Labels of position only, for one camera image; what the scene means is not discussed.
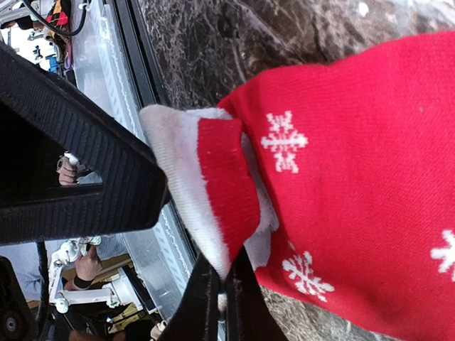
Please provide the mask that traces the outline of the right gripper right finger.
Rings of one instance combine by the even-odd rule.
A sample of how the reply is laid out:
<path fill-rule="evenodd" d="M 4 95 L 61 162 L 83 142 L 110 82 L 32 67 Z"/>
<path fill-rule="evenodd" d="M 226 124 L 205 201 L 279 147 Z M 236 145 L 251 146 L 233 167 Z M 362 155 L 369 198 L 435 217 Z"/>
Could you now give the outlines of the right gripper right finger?
<path fill-rule="evenodd" d="M 226 337 L 234 341 L 287 341 L 265 304 L 247 252 L 242 248 L 225 282 Z"/>

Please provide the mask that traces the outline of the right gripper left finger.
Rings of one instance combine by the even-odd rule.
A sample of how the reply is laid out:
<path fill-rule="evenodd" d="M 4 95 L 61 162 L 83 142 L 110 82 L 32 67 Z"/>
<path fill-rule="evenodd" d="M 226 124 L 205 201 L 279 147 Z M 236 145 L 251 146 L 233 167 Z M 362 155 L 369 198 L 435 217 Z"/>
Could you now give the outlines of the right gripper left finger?
<path fill-rule="evenodd" d="M 199 255 L 181 302 L 166 327 L 167 340 L 217 340 L 219 286 L 215 269 Z"/>

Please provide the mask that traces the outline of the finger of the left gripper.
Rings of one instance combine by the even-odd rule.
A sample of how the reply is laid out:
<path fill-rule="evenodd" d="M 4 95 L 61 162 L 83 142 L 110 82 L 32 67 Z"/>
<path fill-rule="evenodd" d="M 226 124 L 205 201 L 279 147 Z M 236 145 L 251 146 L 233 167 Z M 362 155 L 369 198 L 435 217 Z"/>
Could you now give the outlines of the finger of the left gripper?
<path fill-rule="evenodd" d="M 119 123 L 1 46 L 1 243 L 122 233 L 132 175 Z"/>

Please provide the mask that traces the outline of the red and beige sock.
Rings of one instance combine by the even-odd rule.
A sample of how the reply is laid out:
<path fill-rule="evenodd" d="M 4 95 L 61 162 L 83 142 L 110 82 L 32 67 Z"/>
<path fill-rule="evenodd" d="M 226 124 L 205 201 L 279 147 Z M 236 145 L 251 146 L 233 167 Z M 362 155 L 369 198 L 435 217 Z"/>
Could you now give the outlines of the red and beige sock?
<path fill-rule="evenodd" d="M 454 339 L 454 33 L 264 71 L 217 106 L 139 117 L 226 278 L 400 340 Z"/>

